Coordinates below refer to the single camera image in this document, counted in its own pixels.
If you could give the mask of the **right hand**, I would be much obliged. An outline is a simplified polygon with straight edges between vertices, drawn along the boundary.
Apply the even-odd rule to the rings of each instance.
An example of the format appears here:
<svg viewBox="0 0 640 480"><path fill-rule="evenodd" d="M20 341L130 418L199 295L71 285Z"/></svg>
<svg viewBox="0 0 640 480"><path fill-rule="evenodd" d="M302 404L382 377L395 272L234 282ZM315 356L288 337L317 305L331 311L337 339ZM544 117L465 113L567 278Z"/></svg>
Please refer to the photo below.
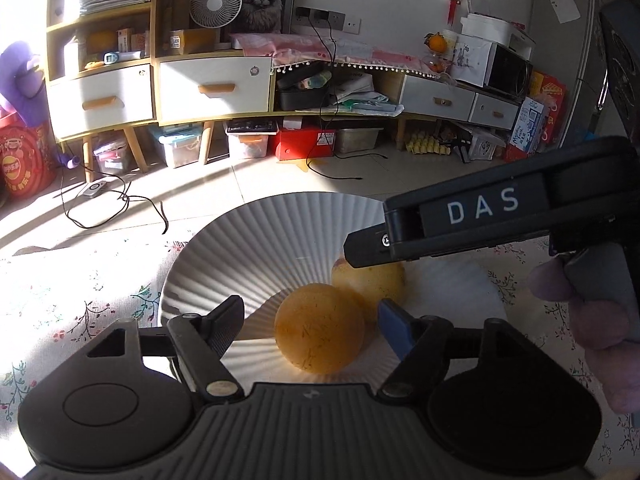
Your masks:
<svg viewBox="0 0 640 480"><path fill-rule="evenodd" d="M616 414L639 411L639 345L627 339L630 322L625 309L608 300L585 301L570 286L559 260L530 272L528 286L540 300L566 302L570 331L591 373L602 386Z"/></svg>

